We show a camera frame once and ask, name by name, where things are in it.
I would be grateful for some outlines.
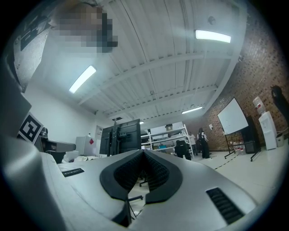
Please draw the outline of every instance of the cable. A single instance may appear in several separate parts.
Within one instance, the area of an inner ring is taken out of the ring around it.
[[[289,127],[287,127],[284,131],[286,131]],[[284,132],[284,131],[277,131],[277,132]]]

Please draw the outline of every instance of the metal shelf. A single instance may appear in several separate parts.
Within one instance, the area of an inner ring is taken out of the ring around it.
[[[183,129],[185,129],[185,127],[181,127],[181,128],[177,128],[177,129],[169,130],[169,131],[165,131],[165,132],[160,132],[160,133],[156,133],[156,134],[151,134],[150,136],[165,135],[165,134],[169,134],[169,133],[173,133],[173,132],[182,131]]]
[[[161,143],[161,142],[166,142],[166,141],[174,140],[174,139],[180,139],[180,138],[184,138],[184,137],[186,137],[186,135],[182,135],[182,136],[178,136],[178,137],[174,137],[174,138],[163,139],[163,140],[158,140],[158,141],[153,141],[152,143]]]
[[[154,151],[167,150],[167,149],[172,149],[172,148],[175,148],[175,146],[168,147],[168,148],[159,148],[159,149],[155,149]]]
[[[189,153],[192,153],[191,151],[189,151]],[[174,154],[176,154],[175,152],[171,152],[171,155],[174,155]]]

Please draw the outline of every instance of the fluorescent light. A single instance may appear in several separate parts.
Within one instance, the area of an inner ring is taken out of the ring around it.
[[[196,30],[196,38],[197,39],[217,40],[217,41],[228,42],[228,43],[231,42],[231,36],[212,32],[212,31]]]
[[[74,84],[71,86],[69,91],[71,93],[75,93],[77,89],[86,81],[90,76],[92,76],[96,72],[96,69],[94,69],[93,66],[89,66],[74,82]]]
[[[199,109],[201,109],[201,108],[203,108],[203,107],[200,106],[200,107],[197,107],[197,108],[194,108],[194,109],[188,110],[188,111],[183,111],[182,114],[186,114],[186,113],[191,112],[191,111],[196,111],[196,110],[199,110]]]

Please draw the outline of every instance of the computer monitor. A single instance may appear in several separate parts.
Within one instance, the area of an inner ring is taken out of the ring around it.
[[[141,149],[139,119],[103,129],[100,154],[110,156],[135,149]]]

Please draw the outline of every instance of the black chair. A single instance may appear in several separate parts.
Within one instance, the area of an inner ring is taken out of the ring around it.
[[[185,155],[187,160],[191,160],[188,145],[184,140],[179,141],[178,145],[175,146],[175,152],[178,157],[182,158]]]

